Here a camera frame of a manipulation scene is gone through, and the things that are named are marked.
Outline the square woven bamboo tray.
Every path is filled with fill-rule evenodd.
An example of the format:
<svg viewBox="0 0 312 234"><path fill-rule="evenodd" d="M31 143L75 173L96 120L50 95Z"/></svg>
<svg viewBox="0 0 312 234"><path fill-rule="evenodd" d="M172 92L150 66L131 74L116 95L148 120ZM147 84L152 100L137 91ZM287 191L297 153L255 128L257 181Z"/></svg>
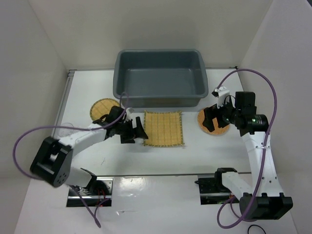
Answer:
<svg viewBox="0 0 312 234"><path fill-rule="evenodd" d="M144 130L148 139L143 146L180 147L184 145L182 112L144 112Z"/></svg>

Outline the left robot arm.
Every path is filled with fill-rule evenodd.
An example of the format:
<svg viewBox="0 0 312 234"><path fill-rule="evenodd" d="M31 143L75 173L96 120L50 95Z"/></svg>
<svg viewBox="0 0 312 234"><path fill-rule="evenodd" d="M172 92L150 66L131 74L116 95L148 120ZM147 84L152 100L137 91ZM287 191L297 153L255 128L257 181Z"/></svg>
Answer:
<svg viewBox="0 0 312 234"><path fill-rule="evenodd" d="M59 139L49 136L43 140L30 171L55 188L63 184L77 186L86 195L91 195L97 190L97 176L84 168L72 167L73 158L114 135L120 136L122 144L134 143L136 138L148 139L140 117L135 121L136 126L133 126L126 109L113 106L108 114L94 120L85 131Z"/></svg>

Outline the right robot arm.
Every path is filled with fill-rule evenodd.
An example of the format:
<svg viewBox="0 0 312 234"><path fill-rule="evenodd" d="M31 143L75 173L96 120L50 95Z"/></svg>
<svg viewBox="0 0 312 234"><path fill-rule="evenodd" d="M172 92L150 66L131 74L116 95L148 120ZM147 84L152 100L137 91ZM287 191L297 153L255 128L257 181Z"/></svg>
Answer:
<svg viewBox="0 0 312 234"><path fill-rule="evenodd" d="M234 125L246 146L252 173L252 185L245 182L234 168L218 168L214 187L229 190L239 201L240 212L246 220L278 220L292 207L293 200L285 196L277 178L269 134L269 121L257 114L255 93L236 92L234 100L225 87L212 92L217 103L204 109L202 125L209 131Z"/></svg>

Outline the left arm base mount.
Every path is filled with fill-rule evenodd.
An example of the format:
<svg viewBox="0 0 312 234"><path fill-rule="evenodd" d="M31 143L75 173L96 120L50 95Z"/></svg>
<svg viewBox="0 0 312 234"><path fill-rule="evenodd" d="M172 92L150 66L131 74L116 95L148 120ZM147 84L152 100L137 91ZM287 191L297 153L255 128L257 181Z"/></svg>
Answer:
<svg viewBox="0 0 312 234"><path fill-rule="evenodd" d="M95 188L90 192L86 188L75 186L69 188L66 207L83 207L79 196L89 207L111 207L114 179L112 177L98 177Z"/></svg>

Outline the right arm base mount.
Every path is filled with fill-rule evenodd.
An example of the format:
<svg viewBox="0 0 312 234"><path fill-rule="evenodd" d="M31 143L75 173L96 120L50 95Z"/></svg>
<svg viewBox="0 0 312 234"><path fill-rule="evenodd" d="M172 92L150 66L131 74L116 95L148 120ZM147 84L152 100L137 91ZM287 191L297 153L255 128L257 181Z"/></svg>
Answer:
<svg viewBox="0 0 312 234"><path fill-rule="evenodd" d="M223 204L234 197L234 194L228 188L221 185L217 172L198 175L195 184L199 189L201 205Z"/></svg>

